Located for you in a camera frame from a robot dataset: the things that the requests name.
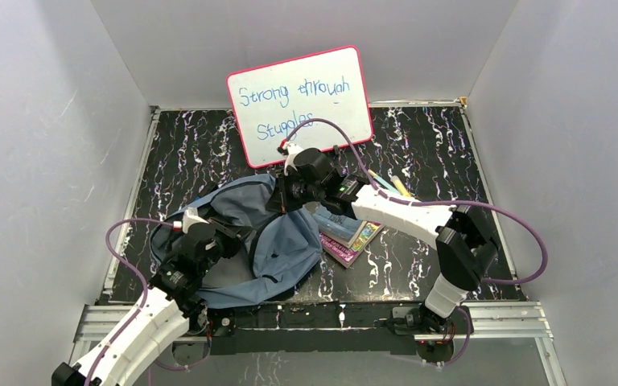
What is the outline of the dark blue Nineteen Eighty-Four book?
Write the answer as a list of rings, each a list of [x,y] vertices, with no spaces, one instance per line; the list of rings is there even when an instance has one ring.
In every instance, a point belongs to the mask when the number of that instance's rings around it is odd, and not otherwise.
[[[318,224],[319,231],[345,247],[351,247],[361,234],[366,222],[348,216],[331,213],[323,205],[316,206],[311,215]]]

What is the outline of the blue student backpack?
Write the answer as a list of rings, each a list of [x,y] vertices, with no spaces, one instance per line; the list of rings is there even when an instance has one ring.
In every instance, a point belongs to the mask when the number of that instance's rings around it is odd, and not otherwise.
[[[295,287],[322,255],[319,228],[305,208],[281,214],[265,209],[274,176],[251,175],[202,190],[195,201],[165,219],[179,220],[186,207],[204,219],[217,217],[250,226],[252,233],[232,258],[220,259],[204,276],[198,295],[209,309],[256,306]],[[181,233],[159,224],[150,234],[150,253],[160,270],[167,254],[184,241]]]

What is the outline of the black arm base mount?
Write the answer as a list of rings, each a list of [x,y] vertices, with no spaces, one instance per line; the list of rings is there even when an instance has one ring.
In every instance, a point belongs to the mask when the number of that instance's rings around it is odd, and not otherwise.
[[[257,352],[384,352],[445,365],[467,349],[475,331],[466,306],[439,318],[418,302],[268,302],[210,310],[204,330],[178,344],[212,343],[214,355]]]

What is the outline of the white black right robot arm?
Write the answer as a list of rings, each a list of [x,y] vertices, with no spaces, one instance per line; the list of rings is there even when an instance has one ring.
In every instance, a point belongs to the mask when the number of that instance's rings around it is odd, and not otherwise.
[[[480,286],[501,244],[479,203],[423,203],[383,191],[360,175],[344,175],[316,148],[286,142],[285,158],[267,207],[289,213],[310,204],[334,218],[394,228],[433,247],[440,273],[416,311],[396,312],[385,325],[398,334],[440,333],[468,293]]]

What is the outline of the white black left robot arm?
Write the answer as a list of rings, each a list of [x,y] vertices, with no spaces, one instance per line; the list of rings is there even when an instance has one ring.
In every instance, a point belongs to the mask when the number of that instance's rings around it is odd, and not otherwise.
[[[191,213],[161,226],[183,234],[184,241],[151,279],[109,248],[140,279],[142,296],[90,352],[73,364],[61,363],[52,384],[131,385],[168,344],[207,327],[207,305],[197,293],[203,278],[220,259],[233,257],[253,229]]]

